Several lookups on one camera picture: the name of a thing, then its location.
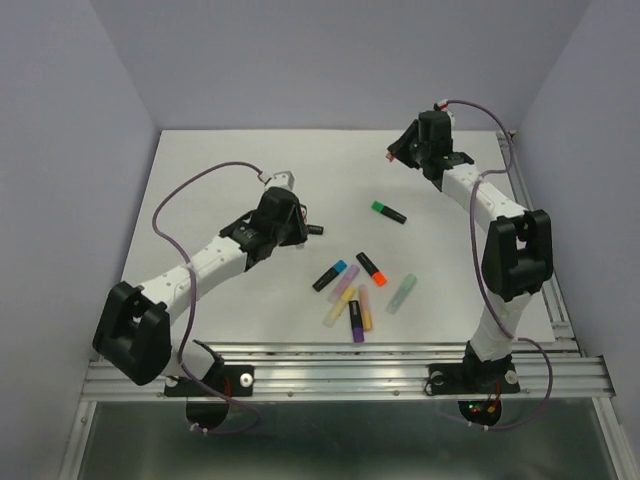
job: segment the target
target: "orange highlighter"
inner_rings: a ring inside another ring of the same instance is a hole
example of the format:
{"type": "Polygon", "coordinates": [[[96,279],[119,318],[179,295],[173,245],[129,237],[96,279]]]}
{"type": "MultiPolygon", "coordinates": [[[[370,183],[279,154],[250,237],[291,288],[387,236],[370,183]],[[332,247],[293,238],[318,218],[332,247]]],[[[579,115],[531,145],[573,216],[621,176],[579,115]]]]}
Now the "orange highlighter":
{"type": "Polygon", "coordinates": [[[387,283],[387,279],[385,278],[385,276],[380,270],[378,270],[378,267],[375,266],[375,264],[369,257],[365,255],[364,252],[360,252],[358,255],[356,255],[356,258],[360,262],[360,265],[362,265],[362,268],[364,268],[367,273],[371,275],[371,278],[374,282],[376,282],[376,285],[381,287],[382,285],[387,283]]]}

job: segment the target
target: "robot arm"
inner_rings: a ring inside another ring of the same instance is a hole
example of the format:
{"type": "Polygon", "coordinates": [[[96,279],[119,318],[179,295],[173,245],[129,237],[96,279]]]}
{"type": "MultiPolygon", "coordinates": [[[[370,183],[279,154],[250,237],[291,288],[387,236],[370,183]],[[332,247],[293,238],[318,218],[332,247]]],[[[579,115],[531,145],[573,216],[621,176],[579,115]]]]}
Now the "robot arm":
{"type": "MultiPolygon", "coordinates": [[[[171,326],[190,305],[189,269],[196,275],[197,298],[268,258],[275,247],[303,244],[307,227],[303,206],[291,191],[291,172],[267,182],[258,207],[222,229],[191,258],[158,277],[133,287],[111,289],[93,339],[93,348],[134,383],[159,375],[184,376],[176,358],[178,338],[171,326]]],[[[197,341],[187,344],[185,361],[199,379],[222,367],[222,358],[197,341]]]]}
{"type": "MultiPolygon", "coordinates": [[[[528,211],[486,182],[466,153],[454,152],[451,127],[448,112],[438,108],[422,112],[388,147],[387,158],[421,169],[438,190],[469,213],[474,185],[480,182],[474,218],[487,233],[482,279],[493,309],[506,329],[515,334],[531,296],[553,273],[551,222],[544,211],[528,211]]],[[[457,367],[430,366],[446,370],[433,385],[434,394],[487,391],[513,369],[511,348],[512,339],[505,336],[485,306],[463,363],[457,367]]],[[[510,388],[514,391],[513,385],[505,385],[503,391],[510,388]]]]}

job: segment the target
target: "white board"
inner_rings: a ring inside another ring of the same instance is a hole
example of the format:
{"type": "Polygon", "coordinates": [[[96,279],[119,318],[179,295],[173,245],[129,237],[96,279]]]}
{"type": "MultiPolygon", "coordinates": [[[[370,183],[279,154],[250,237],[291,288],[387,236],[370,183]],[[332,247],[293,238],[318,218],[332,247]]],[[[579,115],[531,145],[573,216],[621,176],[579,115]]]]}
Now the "white board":
{"type": "MultiPolygon", "coordinates": [[[[180,261],[150,221],[158,203],[177,185],[216,163],[246,160],[270,172],[291,170],[294,192],[308,207],[309,223],[325,227],[304,249],[279,248],[198,302],[193,338],[211,342],[306,343],[351,339],[348,312],[333,328],[322,325],[334,281],[322,292],[311,285],[339,259],[356,263],[364,251],[387,276],[384,287],[361,271],[355,285],[369,286],[371,342],[463,343],[474,333],[482,299],[471,263],[466,212],[438,192],[417,170],[388,162],[386,147],[400,131],[234,130],[164,131],[127,257],[124,279],[155,277],[180,261]],[[408,217],[400,225],[371,209],[374,200],[408,217]],[[384,308],[407,273],[418,283],[395,315],[384,308]]],[[[455,149],[478,168],[500,168],[493,132],[456,132],[455,149]]],[[[506,177],[493,183],[512,196],[506,177]]],[[[200,179],[163,211],[159,226],[190,253],[255,208],[263,186],[245,168],[227,168],[200,179]]],[[[479,250],[485,236],[479,234],[479,250]]],[[[183,331],[186,315],[175,328],[183,331]]],[[[554,340],[541,295],[531,302],[518,335],[554,340]]]]}

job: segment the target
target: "gray wall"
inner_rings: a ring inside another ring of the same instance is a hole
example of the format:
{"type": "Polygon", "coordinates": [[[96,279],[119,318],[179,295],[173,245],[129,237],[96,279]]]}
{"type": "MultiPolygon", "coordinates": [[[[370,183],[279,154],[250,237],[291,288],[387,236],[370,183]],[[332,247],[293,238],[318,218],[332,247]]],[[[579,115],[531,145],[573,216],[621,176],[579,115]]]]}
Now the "gray wall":
{"type": "Polygon", "coordinates": [[[88,0],[0,8],[0,476],[57,478],[157,133],[88,0]]]}
{"type": "Polygon", "coordinates": [[[404,128],[454,95],[514,124],[589,3],[92,1],[163,128],[404,128]]]}
{"type": "Polygon", "coordinates": [[[640,458],[640,3],[594,0],[517,139],[578,339],[640,458]]]}

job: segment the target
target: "light green highlighter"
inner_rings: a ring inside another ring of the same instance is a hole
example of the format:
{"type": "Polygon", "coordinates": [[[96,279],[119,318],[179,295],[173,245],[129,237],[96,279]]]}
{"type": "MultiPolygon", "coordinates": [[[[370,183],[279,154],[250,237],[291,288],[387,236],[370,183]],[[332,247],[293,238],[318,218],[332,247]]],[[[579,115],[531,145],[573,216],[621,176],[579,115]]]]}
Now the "light green highlighter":
{"type": "Polygon", "coordinates": [[[386,310],[388,313],[393,315],[398,311],[398,308],[400,308],[400,305],[402,305],[404,299],[407,298],[409,293],[411,293],[411,290],[413,289],[413,286],[417,281],[418,279],[413,273],[410,273],[409,275],[404,277],[404,280],[402,280],[400,287],[398,288],[396,293],[393,294],[389,305],[387,305],[386,310]]]}

